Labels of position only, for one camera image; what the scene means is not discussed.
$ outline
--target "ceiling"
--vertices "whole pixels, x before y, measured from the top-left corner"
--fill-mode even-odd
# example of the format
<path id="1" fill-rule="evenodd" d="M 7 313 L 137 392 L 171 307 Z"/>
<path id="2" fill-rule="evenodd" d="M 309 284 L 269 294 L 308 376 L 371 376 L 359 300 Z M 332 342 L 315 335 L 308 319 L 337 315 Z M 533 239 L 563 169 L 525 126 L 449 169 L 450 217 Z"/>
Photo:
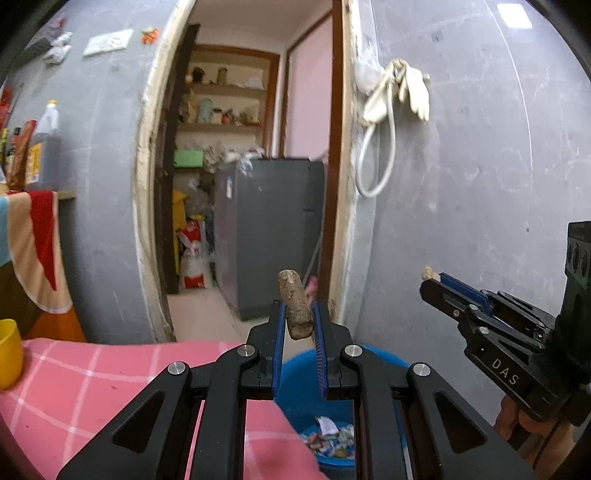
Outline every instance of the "ceiling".
<path id="1" fill-rule="evenodd" d="M 290 40 L 319 9 L 319 0 L 198 0 L 193 18 L 202 27 L 255 33 Z"/>

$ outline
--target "white bottle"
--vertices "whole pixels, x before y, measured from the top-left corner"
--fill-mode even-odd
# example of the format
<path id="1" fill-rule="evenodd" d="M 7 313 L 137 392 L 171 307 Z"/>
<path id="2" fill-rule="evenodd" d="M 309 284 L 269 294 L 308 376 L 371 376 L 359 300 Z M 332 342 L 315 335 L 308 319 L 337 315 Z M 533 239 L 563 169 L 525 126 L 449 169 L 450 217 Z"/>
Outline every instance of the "white bottle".
<path id="1" fill-rule="evenodd" d="M 39 120 L 27 156 L 25 190 L 58 190 L 60 180 L 60 113 L 57 102 L 47 102 Z"/>

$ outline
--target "human hand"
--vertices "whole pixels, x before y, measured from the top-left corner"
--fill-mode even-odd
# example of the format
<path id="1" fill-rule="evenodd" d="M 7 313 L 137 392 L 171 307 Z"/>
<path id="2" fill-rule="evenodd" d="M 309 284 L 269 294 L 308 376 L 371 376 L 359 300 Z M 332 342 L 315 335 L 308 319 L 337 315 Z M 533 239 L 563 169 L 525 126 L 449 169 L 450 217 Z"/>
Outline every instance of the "human hand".
<path id="1" fill-rule="evenodd" d="M 525 460 L 533 466 L 535 458 L 540 451 L 540 447 L 544 443 L 544 439 L 550 434 L 556 421 L 549 420 L 538 422 L 532 420 L 523 411 L 519 410 L 519 407 L 512 399 L 505 396 L 505 398 L 501 400 L 501 411 L 496 418 L 494 427 L 495 431 L 505 440 L 509 440 L 513 433 L 513 429 L 518 423 L 528 432 L 541 435 L 542 437 L 538 442 L 538 445 L 525 456 Z M 573 430 L 574 426 L 567 421 L 564 421 L 560 423 L 556 428 L 556 431 L 552 434 L 552 438 L 545 446 L 535 469 L 535 473 L 540 480 L 547 480 L 560 464 L 564 462 L 564 459 L 572 450 L 574 446 Z"/>

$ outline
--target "blue gripper pad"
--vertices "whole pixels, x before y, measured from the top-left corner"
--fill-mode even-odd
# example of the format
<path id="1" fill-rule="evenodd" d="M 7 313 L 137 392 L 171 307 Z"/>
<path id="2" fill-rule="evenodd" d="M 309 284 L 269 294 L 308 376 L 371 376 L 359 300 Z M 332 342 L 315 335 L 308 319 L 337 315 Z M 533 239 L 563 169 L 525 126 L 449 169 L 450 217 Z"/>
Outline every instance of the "blue gripper pad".
<path id="1" fill-rule="evenodd" d="M 275 349 L 273 350 L 273 379 L 271 389 L 273 397 L 277 396 L 281 382 L 281 366 L 283 364 L 283 342 L 285 339 L 285 303 L 279 307 L 279 321 L 277 323 L 277 336 L 275 337 Z"/>
<path id="2" fill-rule="evenodd" d="M 442 284 L 469 298 L 472 303 L 478 305 L 485 314 L 492 314 L 492 307 L 489 304 L 488 297 L 486 295 L 484 295 L 479 290 L 472 288 L 470 285 L 466 285 L 464 282 L 452 277 L 451 275 L 447 275 L 446 273 L 441 273 L 440 275 Z"/>
<path id="3" fill-rule="evenodd" d="M 326 345 L 324 343 L 324 332 L 322 322 L 320 321 L 320 310 L 318 302 L 314 302 L 314 345 L 316 347 L 316 372 L 318 375 L 318 386 L 323 398 L 328 396 L 329 378 L 328 378 L 328 358 L 326 356 Z"/>

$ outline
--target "pink wall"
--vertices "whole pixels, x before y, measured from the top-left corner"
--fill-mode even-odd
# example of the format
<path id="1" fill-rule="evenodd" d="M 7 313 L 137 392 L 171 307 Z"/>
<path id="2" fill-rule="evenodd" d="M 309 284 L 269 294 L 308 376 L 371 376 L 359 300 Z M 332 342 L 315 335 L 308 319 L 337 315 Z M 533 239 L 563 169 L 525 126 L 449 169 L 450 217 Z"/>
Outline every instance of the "pink wall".
<path id="1" fill-rule="evenodd" d="M 329 147 L 332 92 L 332 20 L 290 57 L 285 155 L 318 157 Z"/>

